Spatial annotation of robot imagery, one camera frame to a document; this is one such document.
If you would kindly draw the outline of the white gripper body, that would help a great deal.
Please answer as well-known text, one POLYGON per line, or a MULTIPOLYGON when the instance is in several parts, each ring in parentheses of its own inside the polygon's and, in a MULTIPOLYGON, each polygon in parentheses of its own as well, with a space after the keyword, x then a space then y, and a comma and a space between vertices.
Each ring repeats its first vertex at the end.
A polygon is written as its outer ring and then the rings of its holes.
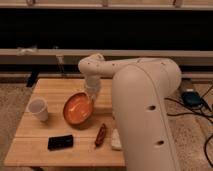
POLYGON ((101 88, 100 77, 96 75, 86 75, 84 88, 87 94, 92 99, 95 99, 101 88))

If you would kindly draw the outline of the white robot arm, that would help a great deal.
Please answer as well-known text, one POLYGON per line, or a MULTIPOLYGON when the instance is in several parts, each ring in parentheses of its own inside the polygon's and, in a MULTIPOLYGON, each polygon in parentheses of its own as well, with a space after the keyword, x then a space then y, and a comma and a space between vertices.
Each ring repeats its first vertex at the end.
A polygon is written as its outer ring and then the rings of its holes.
POLYGON ((112 79, 112 111, 127 171, 181 171, 164 102, 180 85, 179 66, 168 58, 107 61, 93 54, 78 68, 92 96, 102 76, 112 79))

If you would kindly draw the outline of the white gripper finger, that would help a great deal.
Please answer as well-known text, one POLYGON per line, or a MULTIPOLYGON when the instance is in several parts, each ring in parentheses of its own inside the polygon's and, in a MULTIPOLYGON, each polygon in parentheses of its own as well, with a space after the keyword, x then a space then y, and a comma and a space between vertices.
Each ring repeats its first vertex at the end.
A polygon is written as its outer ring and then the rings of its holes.
POLYGON ((95 101, 95 94, 91 92, 85 91, 86 95, 88 96, 89 100, 94 102, 95 101))

